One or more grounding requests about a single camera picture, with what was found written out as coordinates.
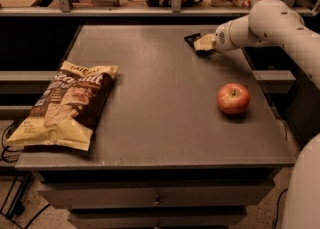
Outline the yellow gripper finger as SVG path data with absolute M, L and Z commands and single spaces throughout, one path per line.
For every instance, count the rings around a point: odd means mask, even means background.
M 196 51 L 210 51 L 216 47 L 216 36 L 214 34 L 206 34 L 201 36 L 194 42 L 194 49 Z

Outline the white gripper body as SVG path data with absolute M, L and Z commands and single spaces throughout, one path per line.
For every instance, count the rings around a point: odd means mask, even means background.
M 237 46 L 231 39 L 232 22 L 221 24 L 215 31 L 216 49 L 218 51 L 229 51 L 237 49 Z

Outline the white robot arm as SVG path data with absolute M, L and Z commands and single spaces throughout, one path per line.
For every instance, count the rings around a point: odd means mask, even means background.
M 280 0 L 261 0 L 249 14 L 217 27 L 194 42 L 197 51 L 229 51 L 266 44 L 281 47 L 320 88 L 320 34 Z M 320 229 L 320 133 L 293 167 L 281 229 Z

